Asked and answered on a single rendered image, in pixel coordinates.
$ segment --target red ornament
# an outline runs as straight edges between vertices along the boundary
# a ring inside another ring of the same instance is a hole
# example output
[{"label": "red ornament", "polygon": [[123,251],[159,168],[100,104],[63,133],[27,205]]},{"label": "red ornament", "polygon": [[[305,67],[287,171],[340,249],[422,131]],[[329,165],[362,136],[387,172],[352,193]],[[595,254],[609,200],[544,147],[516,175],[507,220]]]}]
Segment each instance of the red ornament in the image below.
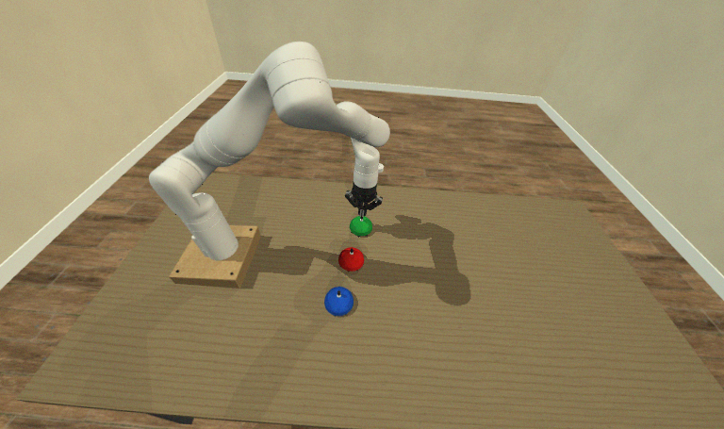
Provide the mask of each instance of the red ornament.
[{"label": "red ornament", "polygon": [[339,267],[347,272],[358,271],[365,264],[365,256],[354,247],[345,248],[339,254]]}]

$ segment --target wooden floor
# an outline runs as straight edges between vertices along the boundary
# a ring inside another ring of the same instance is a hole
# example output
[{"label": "wooden floor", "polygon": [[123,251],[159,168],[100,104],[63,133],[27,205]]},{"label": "wooden floor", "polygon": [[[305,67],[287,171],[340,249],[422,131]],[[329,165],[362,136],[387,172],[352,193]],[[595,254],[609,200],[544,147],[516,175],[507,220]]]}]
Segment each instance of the wooden floor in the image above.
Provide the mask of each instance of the wooden floor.
[{"label": "wooden floor", "polygon": [[[221,86],[0,290],[0,428],[299,427],[200,419],[189,425],[16,399],[164,207],[148,174],[191,143],[198,128],[242,85],[228,81]],[[334,93],[337,102],[354,101],[389,122],[392,135],[380,148],[385,164],[380,185],[584,202],[724,386],[724,302],[538,106],[376,91]],[[272,114],[255,151],[217,173],[351,186],[353,167],[346,137],[289,127]]]}]

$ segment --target wooden base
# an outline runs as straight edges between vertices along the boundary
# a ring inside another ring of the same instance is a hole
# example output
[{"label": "wooden base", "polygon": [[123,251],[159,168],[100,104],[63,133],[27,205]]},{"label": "wooden base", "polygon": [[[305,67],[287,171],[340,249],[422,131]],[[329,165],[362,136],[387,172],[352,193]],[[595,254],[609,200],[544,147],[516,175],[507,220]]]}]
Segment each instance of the wooden base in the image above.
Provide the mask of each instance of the wooden base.
[{"label": "wooden base", "polygon": [[191,240],[169,275],[174,283],[240,288],[259,243],[258,226],[231,226],[239,248],[228,259],[215,261]]}]

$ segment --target brown mat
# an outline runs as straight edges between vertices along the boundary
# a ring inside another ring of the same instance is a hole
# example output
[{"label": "brown mat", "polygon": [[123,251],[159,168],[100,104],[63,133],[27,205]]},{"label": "brown mat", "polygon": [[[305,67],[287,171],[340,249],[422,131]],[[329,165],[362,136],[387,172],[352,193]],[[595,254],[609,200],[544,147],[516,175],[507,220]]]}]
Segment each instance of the brown mat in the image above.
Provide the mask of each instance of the brown mat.
[{"label": "brown mat", "polygon": [[[261,233],[242,289],[177,285],[169,209],[24,401],[340,428],[724,427],[724,390],[578,202],[216,173]],[[366,256],[358,272],[342,249]],[[342,318],[324,295],[348,288]]]}]

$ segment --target white baseboard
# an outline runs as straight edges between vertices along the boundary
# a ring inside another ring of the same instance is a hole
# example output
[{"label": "white baseboard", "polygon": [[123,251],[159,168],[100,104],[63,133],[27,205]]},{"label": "white baseboard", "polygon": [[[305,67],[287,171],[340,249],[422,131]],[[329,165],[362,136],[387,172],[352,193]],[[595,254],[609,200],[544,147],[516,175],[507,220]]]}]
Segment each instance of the white baseboard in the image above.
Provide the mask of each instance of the white baseboard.
[{"label": "white baseboard", "polygon": [[[227,73],[232,80],[248,80],[251,74]],[[626,198],[646,217],[679,254],[688,261],[691,267],[712,287],[719,297],[724,298],[724,274],[720,272],[692,243],[679,232],[676,227],[654,207],[608,160],[599,154],[573,127],[566,122],[546,101],[537,96],[521,96],[516,94],[500,94],[495,92],[445,90],[439,88],[408,87],[405,85],[389,85],[380,83],[354,82],[349,80],[330,80],[333,88],[350,90],[369,90],[387,92],[406,92],[410,94],[427,94],[433,96],[461,97],[483,99],[488,101],[518,102],[537,104],[558,127],[568,135],[576,146],[621,190]]]},{"label": "white baseboard", "polygon": [[[224,81],[249,80],[248,73],[224,73],[214,80],[208,87],[196,95],[183,108],[178,110],[166,123],[159,127],[146,140],[121,159],[113,168],[93,183],[87,190],[78,196],[72,203],[63,209],[56,217],[48,222],[38,233],[30,238],[8,259],[0,264],[0,288],[7,284],[13,276],[23,269],[38,253],[56,238],[69,224],[86,210],[99,196],[112,186],[125,172],[148,153],[156,144],[173,130],[181,121],[208,98]],[[581,134],[561,117],[541,97],[523,96],[517,94],[502,94],[495,92],[447,90],[440,88],[413,87],[406,85],[390,85],[380,83],[355,82],[351,80],[330,80],[333,88],[350,90],[369,90],[404,92],[408,94],[425,94],[433,96],[460,97],[466,99],[481,99],[488,101],[516,102],[522,104],[538,105],[561,130],[578,146],[584,154],[605,174],[611,182],[633,203],[649,222],[668,240],[695,271],[724,298],[724,275],[701,254],[697,248],[679,232],[644,195],[619,173],[596,149],[586,141]]]},{"label": "white baseboard", "polygon": [[53,220],[46,223],[40,231],[28,239],[8,259],[0,264],[0,289],[18,274],[35,256],[68,227],[80,214],[108,190],[121,176],[125,174],[136,162],[156,146],[179,123],[200,106],[223,82],[227,80],[226,73],[219,75],[203,91],[198,93],[186,105],[178,110],[169,120],[146,137],[124,158],[118,161],[110,170],[98,178],[90,187],[73,200],[56,215]]}]

